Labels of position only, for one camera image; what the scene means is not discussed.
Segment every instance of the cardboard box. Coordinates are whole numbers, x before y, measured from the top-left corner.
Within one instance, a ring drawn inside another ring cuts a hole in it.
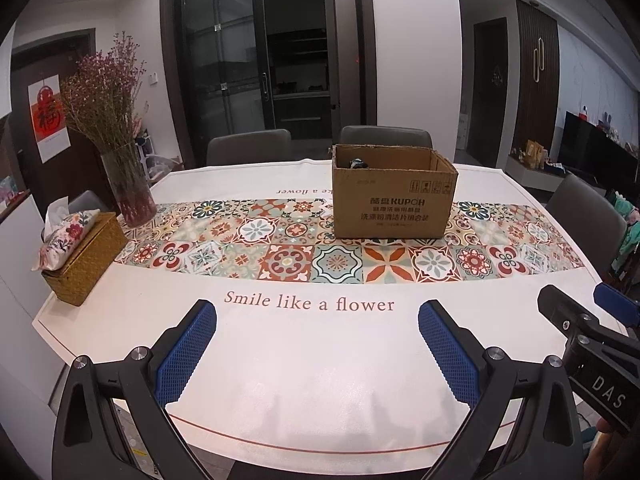
[[[369,167],[350,170],[360,158]],[[442,238],[458,172],[442,155],[410,146],[334,146],[337,238]]]

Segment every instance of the woven tissue box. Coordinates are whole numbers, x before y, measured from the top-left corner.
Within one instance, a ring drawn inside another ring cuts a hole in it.
[[[59,300],[80,306],[126,243],[116,214],[100,213],[66,263],[58,270],[43,270],[42,277]]]

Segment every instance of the white tablecloth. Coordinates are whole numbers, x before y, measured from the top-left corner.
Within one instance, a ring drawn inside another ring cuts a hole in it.
[[[542,206],[502,171],[456,166],[456,201]],[[158,203],[261,198],[331,198],[329,161],[203,168],[172,173],[153,189]],[[570,238],[559,227],[567,240]],[[345,285],[272,283],[162,272],[113,264],[80,308],[53,295],[34,327],[67,363],[122,359],[151,346],[199,298],[213,302],[218,328],[180,400],[167,406],[187,442],[236,460],[325,474],[387,473],[433,464],[465,418],[417,327],[424,301],[438,299],[482,345],[541,362],[562,355],[564,337],[538,313],[553,283],[599,316],[600,281],[586,266],[509,279],[455,283]],[[228,303],[262,294],[269,306]],[[276,308],[280,295],[308,310]],[[338,300],[392,303],[342,312]],[[319,305],[325,301],[327,310]],[[504,417],[503,444],[518,403]]]

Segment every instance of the floral tile pattern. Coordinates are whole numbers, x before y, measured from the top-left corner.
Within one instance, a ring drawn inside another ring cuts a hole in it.
[[[417,282],[458,282],[461,277],[448,247],[409,248]]]
[[[225,200],[224,209],[217,218],[246,218],[255,200]]]
[[[500,220],[497,222],[509,238],[510,244],[517,247],[525,244],[535,246],[538,243],[538,239],[534,235],[530,234],[527,229],[527,224],[529,223],[530,222],[522,222],[519,220],[515,222]]]
[[[272,245],[260,266],[259,280],[308,282],[313,246]]]
[[[160,242],[151,240],[140,242],[133,254],[127,259],[127,264],[138,267],[148,267],[151,259],[158,252],[160,245]]]
[[[492,245],[487,247],[486,251],[494,264],[494,269],[501,277],[530,274],[529,267],[520,259],[516,248],[509,245]]]
[[[268,245],[227,244],[213,275],[256,280],[268,249]]]
[[[133,254],[133,251],[136,250],[136,245],[138,244],[138,240],[129,240],[127,244],[122,248],[122,250],[118,253],[118,256],[114,259],[114,262],[117,264],[126,263],[127,259]]]
[[[150,269],[179,270],[186,265],[189,251],[194,242],[167,242],[153,257]]]
[[[546,254],[530,245],[520,248],[520,258],[529,266],[532,274],[545,274],[549,269],[549,258]]]
[[[494,220],[469,220],[471,227],[478,235],[482,245],[506,245],[511,243],[509,237]]]
[[[244,244],[268,244],[276,229],[277,220],[271,218],[248,218],[238,228],[234,241]]]
[[[482,246],[452,247],[450,250],[463,279],[485,280],[497,277],[491,258]]]
[[[184,257],[180,272],[212,276],[222,259],[222,247],[217,242],[204,242],[189,250]]]
[[[222,200],[205,200],[193,208],[191,216],[194,218],[210,218],[216,213],[220,213],[225,208]]]
[[[319,223],[319,218],[283,218],[271,241],[274,244],[313,245],[318,241]]]
[[[210,220],[204,230],[200,232],[198,241],[213,241],[222,245],[231,243],[238,235],[238,228],[242,225],[242,222],[242,219],[233,217]]]
[[[287,205],[282,211],[282,216],[286,218],[311,218],[323,216],[323,212],[326,212],[325,200],[297,200],[290,198],[287,201]]]
[[[460,214],[449,219],[444,229],[444,240],[449,245],[478,245],[480,239],[471,227],[469,218]]]
[[[488,220],[491,216],[489,209],[478,202],[458,202],[458,209],[472,220]]]
[[[342,245],[316,245],[311,262],[315,283],[362,283],[362,249]]]
[[[171,240],[197,240],[200,234],[208,227],[210,220],[207,218],[187,218],[174,233]]]
[[[249,208],[249,216],[282,216],[286,199],[256,200]]]
[[[404,246],[363,246],[364,283],[414,282],[409,249]]]
[[[428,283],[510,278],[583,267],[547,216],[529,205],[453,203],[433,240],[337,239],[321,198],[159,204],[118,264],[203,276],[299,283]]]

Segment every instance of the chair backrest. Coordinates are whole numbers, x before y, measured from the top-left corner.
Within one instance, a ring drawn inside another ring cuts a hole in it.
[[[79,194],[71,202],[69,202],[69,212],[77,213],[78,211],[88,211],[91,209],[99,209],[101,213],[107,213],[110,209],[104,204],[100,198],[91,190]]]
[[[345,126],[340,132],[340,144],[433,148],[428,132],[394,126]]]
[[[264,130],[216,137],[207,147],[208,166],[285,162],[293,159],[288,130]]]
[[[609,270],[625,238],[626,222],[607,199],[585,181],[569,174],[549,200],[546,210],[599,273]]]

